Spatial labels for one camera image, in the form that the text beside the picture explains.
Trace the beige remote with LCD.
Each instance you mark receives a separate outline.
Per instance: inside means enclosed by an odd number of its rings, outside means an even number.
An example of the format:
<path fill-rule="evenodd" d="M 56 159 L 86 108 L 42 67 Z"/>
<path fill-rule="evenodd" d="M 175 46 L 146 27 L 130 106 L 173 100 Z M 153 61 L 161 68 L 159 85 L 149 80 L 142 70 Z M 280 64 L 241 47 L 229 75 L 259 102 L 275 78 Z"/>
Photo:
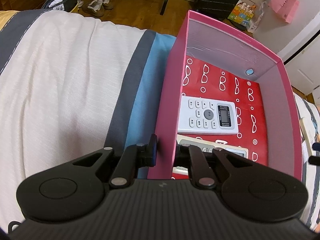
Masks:
<path fill-rule="evenodd" d="M 243 158 L 248 158 L 248 149 L 240 146 L 228 145 L 226 141 L 218 140 L 218 142 L 211 142 L 203 140 L 200 137 L 188 137 L 178 134 L 176 137 L 177 143 L 180 145 L 193 145 L 199 147 L 203 152 L 212 152 L 216 149 L 223 149 L 234 154 L 237 154 Z"/>

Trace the white door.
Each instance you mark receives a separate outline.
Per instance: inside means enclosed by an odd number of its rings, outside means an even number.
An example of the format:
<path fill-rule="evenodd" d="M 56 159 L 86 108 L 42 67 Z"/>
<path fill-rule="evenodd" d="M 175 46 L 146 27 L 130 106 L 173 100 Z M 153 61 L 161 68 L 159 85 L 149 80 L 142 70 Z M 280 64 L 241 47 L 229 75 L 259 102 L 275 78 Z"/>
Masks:
<path fill-rule="evenodd" d="M 319 14 L 279 53 L 291 85 L 303 93 L 311 94 L 319 88 Z"/>

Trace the pair of brown shoes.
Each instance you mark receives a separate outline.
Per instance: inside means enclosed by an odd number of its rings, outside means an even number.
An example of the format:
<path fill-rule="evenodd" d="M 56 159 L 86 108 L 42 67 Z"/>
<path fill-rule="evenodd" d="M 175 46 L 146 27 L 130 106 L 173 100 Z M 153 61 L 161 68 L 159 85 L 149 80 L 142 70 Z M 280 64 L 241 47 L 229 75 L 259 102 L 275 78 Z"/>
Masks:
<path fill-rule="evenodd" d="M 92 0 L 82 5 L 83 12 L 96 18 L 104 16 L 105 11 L 112 9 L 113 4 L 111 0 Z"/>

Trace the colourful gift bag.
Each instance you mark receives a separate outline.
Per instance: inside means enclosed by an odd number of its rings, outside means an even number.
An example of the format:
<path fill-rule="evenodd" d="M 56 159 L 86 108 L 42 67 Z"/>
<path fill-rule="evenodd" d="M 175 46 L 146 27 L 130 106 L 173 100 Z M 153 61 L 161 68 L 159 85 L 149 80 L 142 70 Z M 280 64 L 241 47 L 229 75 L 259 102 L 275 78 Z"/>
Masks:
<path fill-rule="evenodd" d="M 246 2 L 239 1 L 228 16 L 228 19 L 244 27 L 247 27 L 250 20 L 254 16 L 256 7 L 257 6 L 255 4 L 250 5 Z"/>

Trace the striped bed sheet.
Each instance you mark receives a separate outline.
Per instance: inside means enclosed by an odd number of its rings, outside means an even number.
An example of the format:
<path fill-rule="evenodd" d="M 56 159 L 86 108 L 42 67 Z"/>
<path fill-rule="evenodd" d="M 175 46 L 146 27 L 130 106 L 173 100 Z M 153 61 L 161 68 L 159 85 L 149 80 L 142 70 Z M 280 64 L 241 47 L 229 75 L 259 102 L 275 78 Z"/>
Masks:
<path fill-rule="evenodd" d="M 105 146 L 148 142 L 176 38 L 65 11 L 1 12 L 2 229 L 24 220 L 16 190 L 25 178 Z M 293 96 L 298 119 L 318 134 L 317 107 Z M 302 149 L 302 221 L 315 229 L 319 168 L 307 159 Z"/>

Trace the white air conditioner remote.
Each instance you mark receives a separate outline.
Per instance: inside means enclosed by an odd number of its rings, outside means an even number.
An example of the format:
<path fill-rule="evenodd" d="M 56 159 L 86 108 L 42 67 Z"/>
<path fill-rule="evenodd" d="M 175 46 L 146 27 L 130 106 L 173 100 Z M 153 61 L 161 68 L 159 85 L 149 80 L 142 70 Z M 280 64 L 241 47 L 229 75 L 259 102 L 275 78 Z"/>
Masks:
<path fill-rule="evenodd" d="M 182 96 L 179 134 L 234 135 L 239 131 L 233 102 Z"/>

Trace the pink cardboard box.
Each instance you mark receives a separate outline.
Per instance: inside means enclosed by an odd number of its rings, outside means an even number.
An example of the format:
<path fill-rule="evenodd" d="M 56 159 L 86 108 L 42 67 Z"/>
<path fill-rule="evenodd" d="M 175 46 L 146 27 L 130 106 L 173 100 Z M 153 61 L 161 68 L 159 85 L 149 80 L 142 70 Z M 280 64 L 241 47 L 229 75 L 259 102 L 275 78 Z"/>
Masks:
<path fill-rule="evenodd" d="M 301 179 L 298 113 L 281 58 L 245 33 L 192 10 L 188 11 L 167 60 L 155 129 L 159 139 L 157 163 L 149 169 L 148 178 L 171 178 L 188 56 L 259 83 L 267 126 L 268 165 Z"/>

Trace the pink paper bag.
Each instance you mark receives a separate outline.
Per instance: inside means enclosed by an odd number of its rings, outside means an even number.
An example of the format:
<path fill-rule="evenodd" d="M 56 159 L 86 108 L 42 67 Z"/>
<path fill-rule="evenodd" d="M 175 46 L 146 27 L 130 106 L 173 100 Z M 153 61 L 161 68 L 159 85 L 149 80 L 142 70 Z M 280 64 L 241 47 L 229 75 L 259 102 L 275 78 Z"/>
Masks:
<path fill-rule="evenodd" d="M 291 23 L 299 4 L 300 0 L 270 0 L 268 6 L 284 22 Z"/>

